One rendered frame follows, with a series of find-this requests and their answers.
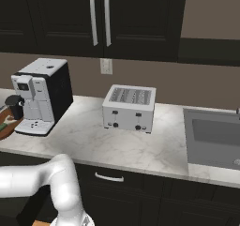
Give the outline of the white wall socket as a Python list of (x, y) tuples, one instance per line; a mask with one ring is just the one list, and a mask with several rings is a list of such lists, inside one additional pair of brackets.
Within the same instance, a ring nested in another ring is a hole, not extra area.
[(112, 59), (101, 58), (100, 59), (100, 72), (102, 74), (113, 74), (113, 61)]

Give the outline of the dark cupboard door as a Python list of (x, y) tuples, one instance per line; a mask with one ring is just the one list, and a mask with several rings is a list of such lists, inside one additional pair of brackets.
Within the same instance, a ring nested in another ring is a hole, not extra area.
[(27, 0), (0, 0), (0, 53), (33, 53), (37, 41)]
[(95, 0), (98, 45), (93, 45), (89, 0), (27, 0), (37, 54), (103, 56), (100, 0)]
[(92, 188), (82, 194), (95, 226), (158, 226), (159, 200)]
[(111, 41), (104, 56), (111, 59), (175, 62), (178, 58), (186, 0), (110, 0)]

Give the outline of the green-handled tool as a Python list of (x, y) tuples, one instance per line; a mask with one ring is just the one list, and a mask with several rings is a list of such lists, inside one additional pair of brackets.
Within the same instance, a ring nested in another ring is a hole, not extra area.
[(15, 122), (16, 122), (16, 120), (12, 116), (8, 115), (6, 117), (6, 119), (4, 120), (4, 122), (2, 124), (0, 124), (0, 131), (2, 131), (8, 125), (13, 124)]

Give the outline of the dark lower cupboard door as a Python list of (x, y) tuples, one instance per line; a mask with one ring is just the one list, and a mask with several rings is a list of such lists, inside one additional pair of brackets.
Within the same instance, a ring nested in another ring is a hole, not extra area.
[(92, 188), (82, 194), (95, 226), (158, 226), (159, 200)]

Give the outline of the dark drawer front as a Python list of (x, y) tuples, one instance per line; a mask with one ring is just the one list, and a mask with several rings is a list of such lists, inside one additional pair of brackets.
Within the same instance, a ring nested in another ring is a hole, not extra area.
[[(83, 164), (77, 164), (76, 170), (81, 181), (82, 188), (85, 189), (87, 194), (90, 196), (123, 200), (130, 196), (139, 195), (143, 192), (143, 176), (140, 173), (132, 173)], [(125, 181), (120, 183), (102, 180), (95, 177), (95, 172), (111, 177), (123, 176)]]

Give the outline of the round brown cutting board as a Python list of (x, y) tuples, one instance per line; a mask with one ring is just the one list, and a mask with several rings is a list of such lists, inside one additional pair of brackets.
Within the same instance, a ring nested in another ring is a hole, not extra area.
[[(10, 110), (9, 107), (5, 107), (4, 109), (2, 109), (0, 111), (0, 124), (2, 124), (4, 122), (4, 120), (6, 119), (6, 117), (10, 115), (13, 117), (13, 114)], [(14, 129), (22, 122), (22, 119), (16, 120), (15, 123), (8, 125), (6, 128), (4, 128), (2, 131), (0, 131), (0, 141), (7, 138), (8, 136), (10, 136)]]

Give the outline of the grey sink basin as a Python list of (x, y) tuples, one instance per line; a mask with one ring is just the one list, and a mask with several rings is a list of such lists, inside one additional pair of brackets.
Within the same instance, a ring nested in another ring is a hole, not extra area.
[(187, 162), (240, 171), (240, 113), (184, 109)]

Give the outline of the white four-slot toaster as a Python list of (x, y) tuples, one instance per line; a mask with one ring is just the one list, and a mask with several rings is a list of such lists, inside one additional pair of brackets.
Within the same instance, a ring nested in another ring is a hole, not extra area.
[(151, 133), (155, 87), (113, 84), (102, 103), (103, 127)]

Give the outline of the dark cupboard under sink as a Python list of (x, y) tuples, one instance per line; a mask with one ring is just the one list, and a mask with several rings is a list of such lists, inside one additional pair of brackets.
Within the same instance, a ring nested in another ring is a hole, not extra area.
[(240, 226), (240, 188), (165, 179), (158, 226)]

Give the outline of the black and white coffee machine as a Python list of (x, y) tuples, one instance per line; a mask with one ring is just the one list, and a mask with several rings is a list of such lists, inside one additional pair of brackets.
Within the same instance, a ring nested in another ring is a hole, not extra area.
[(20, 134), (47, 136), (73, 102), (66, 59), (38, 58), (11, 76), (23, 99)]

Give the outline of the black mug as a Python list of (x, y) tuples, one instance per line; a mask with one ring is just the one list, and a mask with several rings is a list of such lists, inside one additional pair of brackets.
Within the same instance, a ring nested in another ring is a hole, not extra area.
[(5, 100), (5, 104), (10, 108), (15, 120), (23, 117), (24, 99), (19, 95), (11, 95)]

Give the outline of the dark upper cupboard door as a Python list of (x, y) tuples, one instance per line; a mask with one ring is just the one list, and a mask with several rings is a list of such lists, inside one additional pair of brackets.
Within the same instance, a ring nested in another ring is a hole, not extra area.
[(93, 45), (89, 0), (27, 0), (37, 54), (103, 56), (100, 0), (95, 0), (98, 45)]
[(0, 53), (33, 53), (37, 41), (27, 0), (0, 0)]
[(111, 41), (104, 56), (111, 59), (175, 62), (178, 58), (186, 0), (110, 0)]

